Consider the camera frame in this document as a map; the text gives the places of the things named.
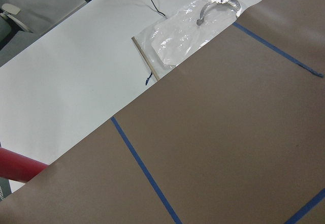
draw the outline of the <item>red cylinder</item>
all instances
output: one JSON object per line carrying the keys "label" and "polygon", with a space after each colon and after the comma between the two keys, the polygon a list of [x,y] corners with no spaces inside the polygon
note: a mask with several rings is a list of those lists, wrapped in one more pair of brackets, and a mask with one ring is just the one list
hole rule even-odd
{"label": "red cylinder", "polygon": [[28,182],[48,165],[0,147],[0,177]]}

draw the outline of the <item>white table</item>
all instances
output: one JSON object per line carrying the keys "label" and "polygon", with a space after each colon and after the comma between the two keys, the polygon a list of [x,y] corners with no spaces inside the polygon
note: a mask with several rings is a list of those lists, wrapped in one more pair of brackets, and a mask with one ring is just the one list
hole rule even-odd
{"label": "white table", "polygon": [[[154,1],[171,16],[192,0]],[[148,89],[131,37],[160,18],[150,0],[93,0],[1,67],[2,146],[50,164]]]}

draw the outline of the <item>gray chair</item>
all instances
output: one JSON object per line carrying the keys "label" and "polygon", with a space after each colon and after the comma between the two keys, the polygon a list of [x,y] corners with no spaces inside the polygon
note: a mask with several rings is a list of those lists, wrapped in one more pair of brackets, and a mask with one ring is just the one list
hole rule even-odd
{"label": "gray chair", "polygon": [[8,24],[9,19],[13,20],[23,31],[18,31],[15,36],[11,38],[0,50],[0,67],[6,64],[14,56],[19,54],[40,37],[39,35],[33,34],[25,24],[11,15],[16,15],[20,12],[18,7],[10,4],[4,4],[2,9],[4,12],[0,13],[0,41],[6,39],[12,32],[12,28]]}

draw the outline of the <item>metal clamp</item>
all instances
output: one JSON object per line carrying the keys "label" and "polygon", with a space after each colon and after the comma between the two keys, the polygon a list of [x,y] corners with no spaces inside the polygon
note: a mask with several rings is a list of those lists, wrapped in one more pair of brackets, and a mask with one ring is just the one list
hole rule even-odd
{"label": "metal clamp", "polygon": [[197,25],[198,26],[200,26],[204,22],[204,13],[207,10],[207,8],[213,3],[217,3],[218,5],[219,4],[228,4],[228,5],[230,5],[236,11],[236,17],[237,18],[242,13],[242,7],[241,7],[238,0],[210,0],[201,9],[200,18],[197,20]]}

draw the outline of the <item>blue painter's tape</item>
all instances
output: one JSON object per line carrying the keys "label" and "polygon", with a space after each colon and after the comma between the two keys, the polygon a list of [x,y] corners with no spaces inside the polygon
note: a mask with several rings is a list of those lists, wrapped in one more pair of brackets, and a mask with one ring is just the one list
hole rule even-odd
{"label": "blue painter's tape", "polygon": [[124,140],[126,146],[128,147],[128,149],[130,150],[131,154],[133,155],[134,159],[137,161],[137,163],[139,164],[141,170],[143,171],[144,175],[147,177],[148,181],[150,182],[151,186],[153,187],[153,189],[155,190],[155,192],[157,193],[157,195],[159,196],[160,200],[162,201],[162,203],[164,204],[165,208],[167,209],[169,215],[172,217],[172,219],[174,220],[174,222],[176,224],[182,224],[181,220],[178,218],[177,214],[175,213],[173,207],[171,206],[171,204],[168,202],[168,200],[166,199],[165,195],[163,194],[163,192],[161,191],[161,189],[159,188],[158,184],[156,183],[156,181],[153,179],[153,177],[151,176],[149,170],[147,169],[147,167],[144,165],[143,161],[141,160],[141,158],[139,157],[138,153],[136,152],[136,150],[134,149],[133,145],[131,144],[131,142],[128,140],[126,134],[124,133],[123,129],[121,128],[121,126],[118,124],[117,120],[115,119],[115,117],[111,118],[113,124],[115,125],[116,129],[118,130],[118,132],[120,133],[122,139]]}
{"label": "blue painter's tape", "polygon": [[304,217],[304,215],[306,215],[312,208],[314,208],[324,198],[325,198],[325,188],[322,191],[320,191],[315,197],[313,197],[303,208],[301,208],[284,224],[296,224],[301,218]]}
{"label": "blue painter's tape", "polygon": [[256,39],[257,41],[261,42],[262,44],[264,44],[265,46],[269,47],[271,50],[277,52],[278,54],[282,55],[283,57],[287,58],[288,60],[290,60],[291,62],[301,66],[302,68],[306,69],[307,71],[309,71],[311,74],[317,76],[317,77],[321,77],[323,78],[324,75],[322,73],[318,73],[315,70],[313,70],[312,68],[310,68],[309,66],[303,64],[302,62],[298,61],[297,59],[295,59],[294,57],[292,57],[291,55],[289,55],[288,53],[285,53],[283,50],[279,49],[278,47],[272,45],[271,43],[267,42],[266,40],[264,40],[263,38],[261,38],[260,36],[254,34],[252,31],[248,30],[247,28],[243,27],[242,25],[234,22],[233,25],[237,28],[239,28],[241,31],[245,32],[246,34],[248,34],[249,36],[251,36],[252,38]]}

